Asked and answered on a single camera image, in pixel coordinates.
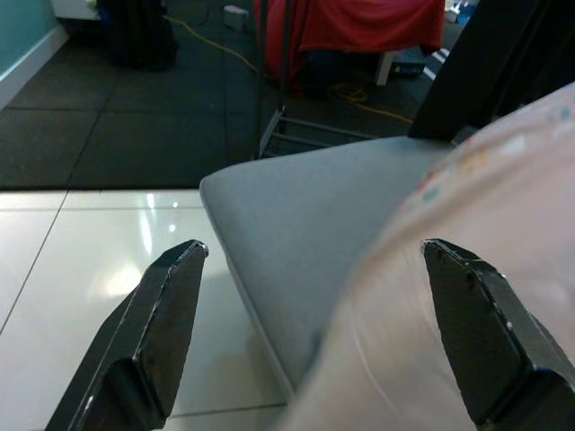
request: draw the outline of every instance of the black bag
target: black bag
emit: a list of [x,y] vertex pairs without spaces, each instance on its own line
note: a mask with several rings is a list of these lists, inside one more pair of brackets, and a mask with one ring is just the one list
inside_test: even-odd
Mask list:
[[130,67],[165,70],[176,59],[178,43],[165,20],[162,0],[100,0],[114,60]]

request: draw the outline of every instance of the red cloth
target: red cloth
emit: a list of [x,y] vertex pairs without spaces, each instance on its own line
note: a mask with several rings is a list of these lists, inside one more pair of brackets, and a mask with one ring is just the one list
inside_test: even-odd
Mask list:
[[[445,0],[292,0],[289,77],[307,62],[306,51],[386,52],[441,48]],[[279,79],[285,0],[270,0],[268,72]],[[259,24],[261,0],[253,0]]]

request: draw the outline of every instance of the yellow cable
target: yellow cable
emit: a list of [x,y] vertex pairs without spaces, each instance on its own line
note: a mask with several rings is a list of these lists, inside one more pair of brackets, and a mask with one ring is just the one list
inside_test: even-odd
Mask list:
[[[252,63],[250,63],[250,60],[248,60],[242,54],[234,51],[233,49],[230,49],[230,48],[227,48],[223,45],[220,45],[219,43],[216,43],[213,40],[205,38],[204,36],[199,34],[197,31],[192,29],[188,25],[188,23],[186,23],[185,21],[178,20],[176,18],[172,18],[171,16],[168,16],[168,15],[165,15],[164,18],[170,22],[180,24],[184,29],[186,29],[189,33],[191,33],[191,35],[194,36],[196,39],[201,40],[202,42],[207,43],[208,45],[210,45],[214,48],[221,49],[225,53],[238,58],[239,60],[241,60],[246,66],[248,66],[254,72],[258,71],[258,68],[256,66],[254,66]],[[389,117],[392,119],[398,119],[398,120],[400,120],[404,123],[407,123],[407,124],[413,124],[412,119],[408,119],[407,117],[404,117],[403,115],[396,114],[395,112],[391,112],[389,110],[380,110],[379,108],[374,108],[374,107],[371,107],[371,106],[364,104],[363,102],[367,101],[367,94],[366,94],[365,90],[363,89],[363,87],[361,87],[360,85],[357,85],[357,84],[337,84],[337,85],[334,85],[333,87],[330,87],[328,89],[328,94],[331,95],[332,97],[335,96],[337,99],[340,99],[342,101],[347,102],[348,104],[350,104],[351,106],[353,106],[359,110],[372,112],[372,113],[383,115],[385,117]]]

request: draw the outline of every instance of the white tile floor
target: white tile floor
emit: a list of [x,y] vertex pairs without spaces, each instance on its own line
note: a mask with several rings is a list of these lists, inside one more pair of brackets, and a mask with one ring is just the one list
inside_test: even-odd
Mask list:
[[168,431],[259,431],[284,398],[197,191],[0,194],[0,429],[46,426],[103,320],[162,251],[210,248]]

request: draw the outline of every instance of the metal stand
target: metal stand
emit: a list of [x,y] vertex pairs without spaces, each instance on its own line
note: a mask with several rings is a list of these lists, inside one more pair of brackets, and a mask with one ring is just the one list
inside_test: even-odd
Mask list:
[[286,0],[286,11],[284,13],[284,39],[281,54],[281,77],[279,81],[279,96],[278,106],[273,113],[270,123],[265,127],[262,134],[261,117],[263,110],[263,85],[264,85],[264,68],[266,57],[266,41],[268,38],[268,0],[261,0],[260,10],[260,34],[259,34],[259,58],[258,58],[258,73],[257,73],[257,104],[256,104],[256,128],[253,149],[253,159],[260,159],[262,156],[273,156],[276,154],[268,152],[268,146],[272,138],[284,142],[293,142],[300,145],[307,145],[312,148],[327,148],[332,145],[322,142],[306,139],[298,136],[290,136],[288,134],[288,125],[296,125],[304,128],[312,128],[315,130],[322,130],[327,133],[335,135],[344,135],[356,137],[358,139],[375,139],[377,136],[371,136],[365,133],[359,133],[343,128],[332,128],[322,124],[305,121],[302,119],[292,118],[286,114],[286,91],[288,90],[289,79],[289,50],[291,41],[291,26],[292,26],[292,0]]

